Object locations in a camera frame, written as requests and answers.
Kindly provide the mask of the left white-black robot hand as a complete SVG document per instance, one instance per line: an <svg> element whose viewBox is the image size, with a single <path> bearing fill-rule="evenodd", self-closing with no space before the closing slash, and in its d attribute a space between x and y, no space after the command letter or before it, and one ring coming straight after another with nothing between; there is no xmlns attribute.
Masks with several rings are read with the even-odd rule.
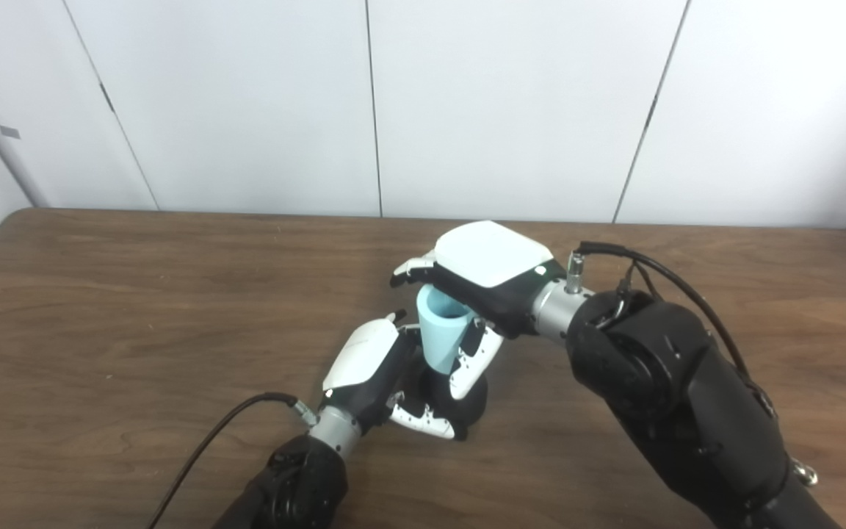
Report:
<svg viewBox="0 0 846 529"><path fill-rule="evenodd" d="M419 325L400 325L406 314L398 309L350 335L322 382L318 419L309 436L340 454L387 422L440 439L467 439L466 425L403 391L404 376L421 347Z"/></svg>

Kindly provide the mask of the right white-black robot hand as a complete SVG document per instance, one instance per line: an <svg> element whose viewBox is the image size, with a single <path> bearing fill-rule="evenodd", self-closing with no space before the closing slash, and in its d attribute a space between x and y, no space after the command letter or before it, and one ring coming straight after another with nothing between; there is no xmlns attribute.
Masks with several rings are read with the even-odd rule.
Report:
<svg viewBox="0 0 846 529"><path fill-rule="evenodd" d="M496 222L467 223L441 235L434 249L394 269L390 285L425 284L473 312L449 360L449 394L463 400L504 339L561 339L543 324L566 270L545 245Z"/></svg>

